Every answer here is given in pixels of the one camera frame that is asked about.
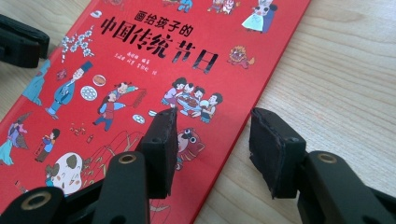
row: black plastic part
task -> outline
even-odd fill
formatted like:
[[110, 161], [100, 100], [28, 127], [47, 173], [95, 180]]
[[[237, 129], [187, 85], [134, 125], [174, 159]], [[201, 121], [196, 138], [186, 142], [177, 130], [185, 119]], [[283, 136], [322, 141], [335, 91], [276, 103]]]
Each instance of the black plastic part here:
[[136, 149], [146, 158], [150, 199], [164, 199], [171, 194], [177, 149], [177, 109], [169, 108], [155, 116]]
[[305, 171], [325, 216], [324, 223], [395, 223], [342, 158], [330, 152], [310, 152]]
[[46, 59], [50, 37], [31, 26], [0, 14], [0, 61], [34, 68]]
[[251, 110], [250, 159], [275, 198], [295, 198], [297, 166], [304, 160], [305, 140], [276, 113]]
[[143, 154], [122, 152], [109, 164], [92, 223], [149, 223]]
[[0, 216], [0, 223], [64, 223], [64, 209], [64, 193], [61, 189], [37, 188], [14, 200]]

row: wooden table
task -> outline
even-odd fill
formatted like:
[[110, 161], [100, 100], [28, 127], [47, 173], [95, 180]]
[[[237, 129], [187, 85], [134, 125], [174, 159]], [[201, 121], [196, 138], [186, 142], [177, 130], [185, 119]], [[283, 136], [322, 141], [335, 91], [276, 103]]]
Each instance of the wooden table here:
[[[0, 13], [47, 33], [53, 49], [88, 3], [2, 0]], [[392, 1], [312, 1], [258, 103], [293, 127], [306, 140], [307, 151], [343, 157], [366, 185], [392, 196], [395, 11]], [[0, 63], [0, 119], [37, 70]], [[272, 200], [250, 162], [249, 126], [196, 223], [301, 223], [297, 200]]]

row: book cover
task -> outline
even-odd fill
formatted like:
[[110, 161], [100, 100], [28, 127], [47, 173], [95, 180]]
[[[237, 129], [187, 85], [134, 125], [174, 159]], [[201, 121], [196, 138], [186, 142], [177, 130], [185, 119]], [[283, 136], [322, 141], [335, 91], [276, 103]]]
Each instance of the book cover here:
[[0, 125], [0, 213], [27, 190], [70, 195], [177, 107], [172, 195], [152, 223], [191, 223], [309, 0], [92, 0]]

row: table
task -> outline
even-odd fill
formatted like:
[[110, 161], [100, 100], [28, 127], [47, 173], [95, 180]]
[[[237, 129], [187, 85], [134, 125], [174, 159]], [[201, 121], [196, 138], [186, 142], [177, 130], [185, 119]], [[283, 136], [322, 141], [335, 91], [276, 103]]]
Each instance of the table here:
[[[0, 13], [47, 33], [49, 51], [89, 0], [0, 1]], [[276, 112], [307, 151], [343, 157], [396, 196], [396, 2], [313, 0], [258, 107]], [[0, 62], [0, 119], [37, 69]], [[272, 200], [248, 158], [250, 121], [195, 223], [301, 223], [297, 200]]]

